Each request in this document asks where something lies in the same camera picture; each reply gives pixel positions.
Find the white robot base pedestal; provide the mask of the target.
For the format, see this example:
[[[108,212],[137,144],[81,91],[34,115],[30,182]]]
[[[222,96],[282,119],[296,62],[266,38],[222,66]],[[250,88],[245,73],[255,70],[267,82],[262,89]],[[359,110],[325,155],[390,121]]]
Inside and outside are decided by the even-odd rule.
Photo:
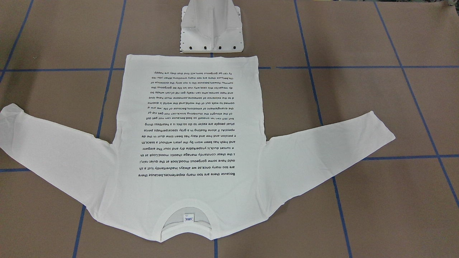
[[[181,11],[180,52],[242,52],[240,13],[231,0],[191,0]]]

